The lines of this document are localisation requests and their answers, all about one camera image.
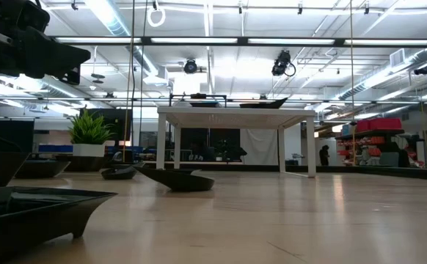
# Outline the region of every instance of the white curtain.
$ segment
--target white curtain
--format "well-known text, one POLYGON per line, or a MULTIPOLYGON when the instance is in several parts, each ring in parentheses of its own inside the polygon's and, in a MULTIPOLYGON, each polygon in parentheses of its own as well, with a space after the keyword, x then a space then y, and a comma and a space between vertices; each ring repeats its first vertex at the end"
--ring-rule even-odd
POLYGON ((248 155, 246 165, 278 165, 277 131, 262 129, 241 129, 240 145, 248 155))

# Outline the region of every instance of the green plant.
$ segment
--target green plant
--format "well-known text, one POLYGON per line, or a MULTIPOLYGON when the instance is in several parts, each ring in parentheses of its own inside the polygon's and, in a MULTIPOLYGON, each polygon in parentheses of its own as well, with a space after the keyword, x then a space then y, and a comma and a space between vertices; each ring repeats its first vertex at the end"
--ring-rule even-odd
POLYGON ((113 134, 109 131, 111 125, 104 125, 104 116, 93 118, 86 109, 73 117, 72 124, 69 128, 72 144, 104 144, 113 134))

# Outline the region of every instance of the white planter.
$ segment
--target white planter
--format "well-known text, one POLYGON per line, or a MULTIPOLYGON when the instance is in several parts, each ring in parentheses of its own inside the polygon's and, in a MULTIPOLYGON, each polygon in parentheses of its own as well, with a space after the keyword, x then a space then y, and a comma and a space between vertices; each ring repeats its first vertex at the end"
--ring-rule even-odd
POLYGON ((73 155, 78 157, 104 157, 104 145, 74 144, 73 155))

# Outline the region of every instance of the wooden floor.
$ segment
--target wooden floor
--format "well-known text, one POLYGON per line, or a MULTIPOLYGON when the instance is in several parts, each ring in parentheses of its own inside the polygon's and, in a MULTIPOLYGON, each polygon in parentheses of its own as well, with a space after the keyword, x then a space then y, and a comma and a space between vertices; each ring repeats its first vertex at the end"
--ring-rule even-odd
POLYGON ((427 264, 427 180, 373 175, 316 179, 199 172, 213 191, 172 193, 137 175, 13 180, 15 186, 114 191, 83 239, 49 241, 10 263, 427 264))

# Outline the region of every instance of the table leg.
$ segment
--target table leg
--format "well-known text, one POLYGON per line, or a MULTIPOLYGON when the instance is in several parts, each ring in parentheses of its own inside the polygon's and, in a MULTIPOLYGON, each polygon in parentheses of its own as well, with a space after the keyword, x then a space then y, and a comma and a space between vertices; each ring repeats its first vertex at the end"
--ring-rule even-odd
POLYGON ((280 172, 285 172, 285 134, 284 128, 279 128, 278 130, 279 136, 279 169, 280 172))
POLYGON ((167 137, 167 115, 158 114, 158 142, 156 144, 156 168, 164 169, 164 145, 167 137))
POLYGON ((316 176, 315 117, 307 117, 308 177, 316 176))
POLYGON ((180 167, 181 158, 181 127, 177 126, 175 130, 175 169, 180 167))

